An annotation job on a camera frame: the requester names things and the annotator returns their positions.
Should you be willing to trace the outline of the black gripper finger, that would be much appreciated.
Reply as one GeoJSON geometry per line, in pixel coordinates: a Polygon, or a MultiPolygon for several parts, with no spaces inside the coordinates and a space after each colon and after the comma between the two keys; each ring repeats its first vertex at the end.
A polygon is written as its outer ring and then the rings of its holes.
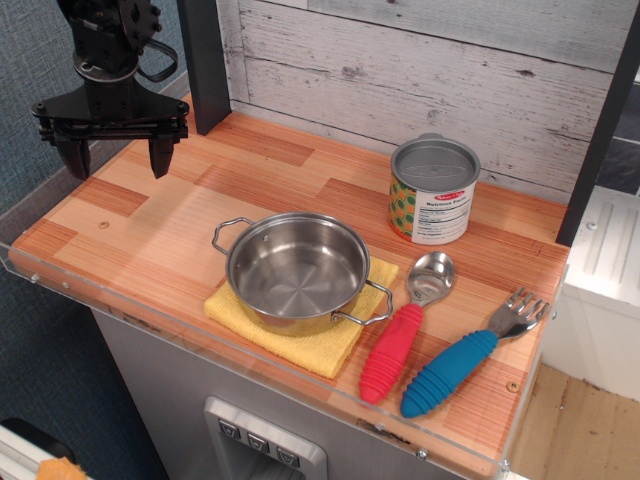
{"type": "Polygon", "coordinates": [[[88,142],[84,139],[74,139],[55,133],[54,141],[58,153],[70,174],[79,179],[87,180],[90,176],[91,155],[88,142]]]}
{"type": "Polygon", "coordinates": [[[160,179],[168,173],[174,144],[174,135],[171,132],[161,132],[149,140],[151,169],[156,179],[160,179]]]}

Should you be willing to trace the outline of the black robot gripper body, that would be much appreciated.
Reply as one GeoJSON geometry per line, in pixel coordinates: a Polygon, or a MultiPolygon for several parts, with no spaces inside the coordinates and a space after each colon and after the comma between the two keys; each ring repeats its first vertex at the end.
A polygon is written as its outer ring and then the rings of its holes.
{"type": "Polygon", "coordinates": [[[190,107],[182,100],[152,92],[134,78],[84,84],[31,107],[43,140],[159,140],[188,136],[190,107]]]}

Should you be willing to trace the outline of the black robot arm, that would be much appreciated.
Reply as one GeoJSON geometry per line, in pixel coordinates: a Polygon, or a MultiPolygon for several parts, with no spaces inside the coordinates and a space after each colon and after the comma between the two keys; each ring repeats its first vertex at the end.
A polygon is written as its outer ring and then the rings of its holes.
{"type": "Polygon", "coordinates": [[[150,47],[172,63],[147,80],[158,83],[177,69],[177,53],[154,40],[160,9],[149,1],[62,1],[74,40],[73,63],[83,84],[32,107],[43,141],[57,148],[70,173],[90,175],[92,140],[145,139],[156,178],[166,175],[175,144],[187,137],[188,105],[152,92],[137,77],[139,58],[150,47]]]}

